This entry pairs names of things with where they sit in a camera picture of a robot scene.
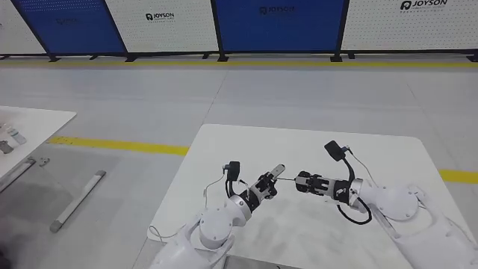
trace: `white tabletop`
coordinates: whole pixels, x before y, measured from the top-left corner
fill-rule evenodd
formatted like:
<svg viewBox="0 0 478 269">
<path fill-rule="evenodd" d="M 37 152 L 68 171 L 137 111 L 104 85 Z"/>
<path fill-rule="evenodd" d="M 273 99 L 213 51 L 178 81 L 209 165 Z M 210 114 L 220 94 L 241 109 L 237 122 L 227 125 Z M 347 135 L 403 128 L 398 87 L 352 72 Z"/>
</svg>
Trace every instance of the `white tabletop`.
<svg viewBox="0 0 478 269">
<path fill-rule="evenodd" d="M 75 115 L 75 112 L 70 111 L 0 106 L 0 123 L 12 125 L 27 139 L 27 142 L 20 146 L 8 135 L 5 128 L 0 129 L 0 140 L 7 140 L 14 148 L 13 152 L 6 155 L 0 152 L 0 180 L 10 174 L 40 144 L 63 128 Z"/>
<path fill-rule="evenodd" d="M 152 225 L 162 235 L 171 235 L 189 221 L 204 208 L 204 187 L 218 179 L 222 165 L 230 161 L 240 161 L 240 178 L 249 184 L 277 164 L 285 165 L 282 178 L 294 178 L 306 170 L 347 179 L 344 163 L 334 161 L 323 148 L 331 140 L 349 145 L 380 185 L 413 183 L 421 187 L 471 236 L 417 138 L 222 125 L 204 125 L 199 130 Z M 351 156 L 347 160 L 357 177 L 368 177 Z M 235 186 L 235 192 L 242 187 Z M 263 201 L 244 228 L 235 228 L 236 242 L 229 255 L 305 269 L 411 268 L 375 220 L 357 226 L 326 198 L 302 194 L 293 182 L 278 181 L 276 188 L 278 195 L 273 200 Z M 224 182 L 209 188 L 209 206 L 222 205 L 225 199 Z M 366 219 L 364 214 L 343 208 L 352 218 Z M 148 237 L 159 240 L 150 232 Z M 193 244 L 203 248 L 194 235 Z"/>
</svg>

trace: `yellow floor line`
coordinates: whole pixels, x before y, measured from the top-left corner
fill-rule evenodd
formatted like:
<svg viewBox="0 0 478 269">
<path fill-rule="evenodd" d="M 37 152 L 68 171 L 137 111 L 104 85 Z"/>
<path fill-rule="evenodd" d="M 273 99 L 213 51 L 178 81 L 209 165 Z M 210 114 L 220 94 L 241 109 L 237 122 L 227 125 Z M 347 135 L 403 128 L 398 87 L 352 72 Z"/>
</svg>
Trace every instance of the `yellow floor line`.
<svg viewBox="0 0 478 269">
<path fill-rule="evenodd" d="M 440 170 L 441 178 L 446 182 L 478 184 L 478 172 L 461 170 Z"/>
<path fill-rule="evenodd" d="M 426 68 L 477 68 L 478 63 L 463 62 L 387 62 L 387 61 L 345 61 L 331 63 L 329 61 L 142 61 L 133 63 L 124 61 L 66 61 L 56 63 L 47 61 L 0 61 L 0 67 L 141 67 L 141 66 L 197 66 L 197 67 L 426 67 Z"/>
<path fill-rule="evenodd" d="M 103 140 L 79 137 L 53 137 L 48 143 L 66 144 L 68 146 L 88 146 L 101 149 L 122 149 L 126 151 L 146 152 L 151 154 L 170 154 L 186 156 L 189 147 L 169 146 L 157 143 L 136 143 L 132 141 Z"/>
<path fill-rule="evenodd" d="M 87 146 L 101 149 L 121 149 L 126 151 L 145 152 L 150 154 L 170 154 L 186 156 L 189 147 L 170 146 L 157 143 L 138 143 L 131 141 L 103 140 L 79 137 L 53 137 L 48 143 L 64 144 L 67 146 Z M 439 170 L 445 182 L 478 184 L 478 172 L 461 170 Z"/>
</svg>

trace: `gray floor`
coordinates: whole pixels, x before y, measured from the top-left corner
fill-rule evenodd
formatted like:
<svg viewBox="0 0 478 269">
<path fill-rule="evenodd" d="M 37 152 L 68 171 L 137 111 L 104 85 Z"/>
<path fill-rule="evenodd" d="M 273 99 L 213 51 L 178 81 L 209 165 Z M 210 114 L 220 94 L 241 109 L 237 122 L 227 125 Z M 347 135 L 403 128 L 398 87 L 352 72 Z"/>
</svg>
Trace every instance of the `gray floor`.
<svg viewBox="0 0 478 269">
<path fill-rule="evenodd" d="M 60 61 L 0 67 L 0 105 L 76 111 L 65 136 L 183 146 L 203 123 L 415 136 L 437 168 L 478 170 L 477 85 L 476 68 L 82 69 Z M 0 195 L 0 245 L 15 268 L 147 268 L 161 245 L 146 240 L 146 227 L 182 158 L 48 144 L 35 155 L 52 161 Z M 106 179 L 52 235 L 49 224 L 97 170 Z M 478 185 L 447 186 L 478 238 Z M 276 267 L 230 259 L 227 268 Z"/>
</svg>

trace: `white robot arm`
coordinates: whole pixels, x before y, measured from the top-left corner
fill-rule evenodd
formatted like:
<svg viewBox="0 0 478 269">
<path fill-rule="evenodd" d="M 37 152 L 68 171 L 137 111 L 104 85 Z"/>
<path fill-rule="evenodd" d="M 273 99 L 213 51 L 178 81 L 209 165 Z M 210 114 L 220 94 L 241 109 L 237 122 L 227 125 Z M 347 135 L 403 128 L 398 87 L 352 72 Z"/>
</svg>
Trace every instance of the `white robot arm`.
<svg viewBox="0 0 478 269">
<path fill-rule="evenodd" d="M 226 166 L 228 179 L 226 191 L 228 200 L 222 208 L 207 208 L 187 223 L 176 236 L 157 254 L 150 269 L 210 269 L 231 249 L 234 236 L 233 226 L 245 226 L 252 212 L 262 200 L 277 195 L 274 185 L 276 178 L 285 170 L 279 164 L 271 172 L 260 176 L 258 181 L 241 194 L 235 194 L 232 182 L 239 176 L 239 162 Z M 198 253 L 191 243 L 191 235 L 199 227 L 199 240 L 213 255 L 206 258 Z"/>
<path fill-rule="evenodd" d="M 360 212 L 368 212 L 368 220 L 356 222 L 346 216 L 338 205 L 339 211 L 356 224 L 370 222 L 373 214 L 414 269 L 478 269 L 478 248 L 474 242 L 446 218 L 420 188 L 414 185 L 379 187 L 356 179 L 345 159 L 345 152 L 350 148 L 340 148 L 334 141 L 325 147 L 336 161 L 345 162 L 350 173 L 349 180 L 327 179 L 302 171 L 295 178 L 298 191 L 325 195 Z M 399 234 L 389 220 L 413 223 L 420 207 L 429 212 L 431 224 L 412 235 Z"/>
</svg>

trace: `pegboard panel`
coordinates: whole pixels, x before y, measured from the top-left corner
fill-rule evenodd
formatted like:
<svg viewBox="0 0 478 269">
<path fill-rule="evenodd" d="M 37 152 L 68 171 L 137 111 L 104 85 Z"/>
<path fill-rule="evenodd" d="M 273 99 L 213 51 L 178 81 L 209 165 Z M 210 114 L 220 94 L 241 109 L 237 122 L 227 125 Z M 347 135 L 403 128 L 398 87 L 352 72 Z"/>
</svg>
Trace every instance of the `pegboard panel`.
<svg viewBox="0 0 478 269">
<path fill-rule="evenodd" d="M 129 52 L 217 51 L 211 0 L 106 0 Z"/>
<path fill-rule="evenodd" d="M 333 51 L 344 0 L 216 0 L 226 51 Z"/>
<path fill-rule="evenodd" d="M 478 48 L 478 0 L 351 0 L 343 50 Z"/>
<path fill-rule="evenodd" d="M 43 47 L 10 0 L 0 0 L 0 54 L 42 54 Z"/>
<path fill-rule="evenodd" d="M 17 0 L 51 53 L 122 53 L 101 0 Z"/>
</svg>

